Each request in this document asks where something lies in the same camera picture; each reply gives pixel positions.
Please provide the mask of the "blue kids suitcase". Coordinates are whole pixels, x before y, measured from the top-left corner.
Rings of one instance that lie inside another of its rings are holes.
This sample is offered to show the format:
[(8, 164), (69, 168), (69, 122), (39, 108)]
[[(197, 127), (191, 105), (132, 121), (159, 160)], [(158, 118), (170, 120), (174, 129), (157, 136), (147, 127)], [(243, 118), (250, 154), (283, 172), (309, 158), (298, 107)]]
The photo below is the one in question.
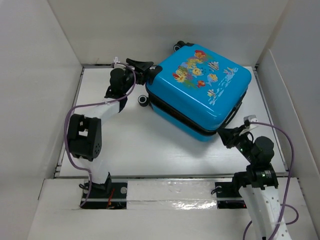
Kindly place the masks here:
[(199, 44), (178, 41), (172, 55), (143, 75), (155, 113), (198, 141), (210, 141), (234, 118), (252, 75)]

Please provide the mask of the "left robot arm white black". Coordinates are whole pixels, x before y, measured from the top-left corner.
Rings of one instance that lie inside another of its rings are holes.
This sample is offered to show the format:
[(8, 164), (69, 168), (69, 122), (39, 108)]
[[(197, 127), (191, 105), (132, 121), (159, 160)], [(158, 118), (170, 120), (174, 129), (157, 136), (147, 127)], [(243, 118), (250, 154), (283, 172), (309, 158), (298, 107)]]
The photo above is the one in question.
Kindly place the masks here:
[(126, 59), (114, 62), (118, 67), (110, 72), (109, 86), (103, 100), (74, 106), (64, 122), (65, 151), (71, 165), (88, 174), (88, 182), (80, 187), (88, 194), (95, 192), (107, 198), (112, 191), (110, 172), (99, 155), (103, 147), (102, 126), (126, 106), (136, 85), (144, 85), (153, 69), (152, 61)]

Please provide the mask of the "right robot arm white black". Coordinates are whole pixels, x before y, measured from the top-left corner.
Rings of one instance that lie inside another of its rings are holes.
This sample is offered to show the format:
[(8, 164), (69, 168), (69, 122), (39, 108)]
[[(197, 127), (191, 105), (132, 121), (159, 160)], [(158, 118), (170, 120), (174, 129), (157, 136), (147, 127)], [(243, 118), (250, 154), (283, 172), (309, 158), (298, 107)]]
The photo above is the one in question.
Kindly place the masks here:
[(236, 148), (248, 161), (245, 171), (236, 172), (231, 191), (242, 197), (258, 240), (290, 240), (284, 220), (285, 201), (280, 200), (279, 182), (272, 166), (274, 143), (266, 136), (249, 138), (245, 125), (217, 130), (223, 145)]

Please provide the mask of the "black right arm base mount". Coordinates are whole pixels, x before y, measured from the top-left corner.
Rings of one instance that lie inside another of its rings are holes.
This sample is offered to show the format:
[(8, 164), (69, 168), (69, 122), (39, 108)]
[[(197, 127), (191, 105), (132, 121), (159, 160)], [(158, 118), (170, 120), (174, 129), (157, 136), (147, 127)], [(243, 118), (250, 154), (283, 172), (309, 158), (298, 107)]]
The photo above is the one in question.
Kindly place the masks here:
[(239, 193), (243, 185), (248, 184), (246, 172), (236, 172), (231, 181), (217, 181), (211, 195), (217, 197), (218, 209), (246, 209), (247, 206)]

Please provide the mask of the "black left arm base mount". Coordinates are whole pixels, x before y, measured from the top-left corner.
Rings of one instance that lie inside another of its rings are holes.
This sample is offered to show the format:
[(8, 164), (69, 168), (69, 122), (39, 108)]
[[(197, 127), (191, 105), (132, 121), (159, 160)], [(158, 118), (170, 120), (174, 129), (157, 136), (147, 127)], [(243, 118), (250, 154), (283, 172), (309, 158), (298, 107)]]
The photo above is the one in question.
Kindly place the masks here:
[(124, 210), (127, 208), (127, 182), (109, 182), (107, 185), (93, 184), (91, 191), (89, 183), (79, 184), (82, 189), (80, 205), (82, 209), (90, 210)]

